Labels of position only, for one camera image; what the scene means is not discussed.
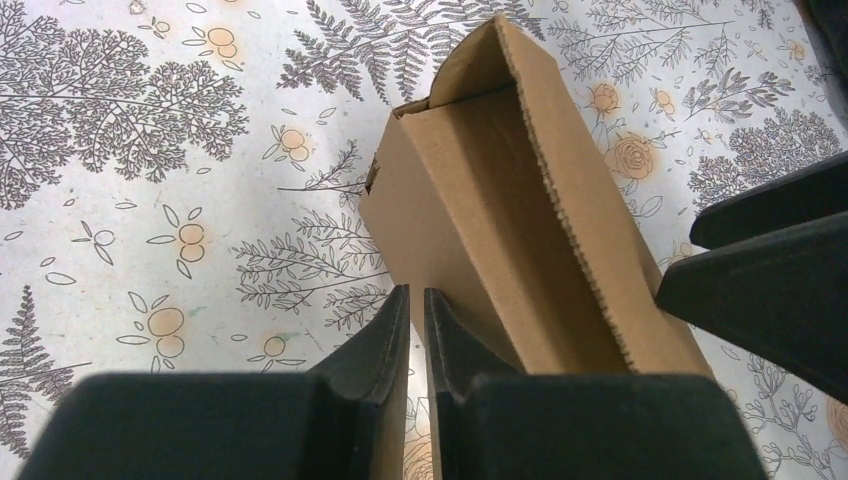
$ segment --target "floral tablecloth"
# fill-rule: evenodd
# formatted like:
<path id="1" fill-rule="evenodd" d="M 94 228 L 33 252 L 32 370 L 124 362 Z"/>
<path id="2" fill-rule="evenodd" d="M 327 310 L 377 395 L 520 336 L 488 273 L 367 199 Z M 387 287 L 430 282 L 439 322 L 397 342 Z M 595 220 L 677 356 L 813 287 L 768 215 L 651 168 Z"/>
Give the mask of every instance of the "floral tablecloth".
<path id="1" fill-rule="evenodd" d="M 661 267 L 704 206 L 848 144 L 785 0 L 0 0 L 0 475 L 87 375 L 303 371 L 360 329 L 391 287 L 356 213 L 385 118 L 497 11 Z M 843 406 L 696 335 L 772 476 L 848 477 Z M 410 365 L 421 480 L 417 338 Z"/>

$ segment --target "brown cardboard box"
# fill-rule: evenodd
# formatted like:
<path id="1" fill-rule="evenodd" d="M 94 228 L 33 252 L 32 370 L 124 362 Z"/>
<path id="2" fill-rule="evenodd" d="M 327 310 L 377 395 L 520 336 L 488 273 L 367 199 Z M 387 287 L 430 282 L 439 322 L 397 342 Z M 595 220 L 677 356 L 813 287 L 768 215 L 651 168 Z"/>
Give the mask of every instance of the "brown cardboard box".
<path id="1" fill-rule="evenodd" d="M 392 112 L 374 162 L 360 210 L 419 334 L 436 287 L 530 373 L 710 375 L 556 62 L 504 17 Z"/>

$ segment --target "table surface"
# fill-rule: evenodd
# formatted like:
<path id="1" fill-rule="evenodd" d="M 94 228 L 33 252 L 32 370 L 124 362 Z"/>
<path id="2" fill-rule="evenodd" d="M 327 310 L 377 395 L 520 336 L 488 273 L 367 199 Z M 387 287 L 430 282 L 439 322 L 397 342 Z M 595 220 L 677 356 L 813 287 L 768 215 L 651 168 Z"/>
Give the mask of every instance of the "table surface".
<path id="1" fill-rule="evenodd" d="M 785 0 L 0 0 L 0 476 L 87 375 L 303 371 L 359 330 L 391 287 L 356 213 L 385 118 L 498 10 L 559 61 L 661 268 L 704 206 L 848 145 Z M 848 478 L 844 407 L 695 334 L 775 478 Z"/>

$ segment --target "open cardboard box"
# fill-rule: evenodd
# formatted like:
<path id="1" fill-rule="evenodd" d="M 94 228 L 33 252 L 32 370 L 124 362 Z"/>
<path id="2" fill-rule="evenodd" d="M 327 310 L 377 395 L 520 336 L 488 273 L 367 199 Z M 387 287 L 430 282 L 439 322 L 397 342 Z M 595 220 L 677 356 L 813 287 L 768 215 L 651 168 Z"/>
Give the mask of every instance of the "open cardboard box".
<path id="1" fill-rule="evenodd" d="M 529 373 L 711 376 L 559 67 L 503 16 L 392 112 L 360 211 L 422 338 L 435 287 Z"/>

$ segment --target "torn cardboard corner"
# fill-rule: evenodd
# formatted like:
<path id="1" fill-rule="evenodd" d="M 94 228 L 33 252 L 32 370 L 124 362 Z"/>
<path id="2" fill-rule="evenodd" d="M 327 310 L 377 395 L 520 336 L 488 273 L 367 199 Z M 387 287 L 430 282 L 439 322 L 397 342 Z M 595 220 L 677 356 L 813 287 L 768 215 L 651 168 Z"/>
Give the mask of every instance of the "torn cardboard corner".
<path id="1" fill-rule="evenodd" d="M 413 288 L 422 337 L 435 287 L 530 373 L 711 375 L 654 305 L 660 272 L 556 62 L 503 16 L 450 54 L 428 99 L 392 113 L 360 210 Z"/>

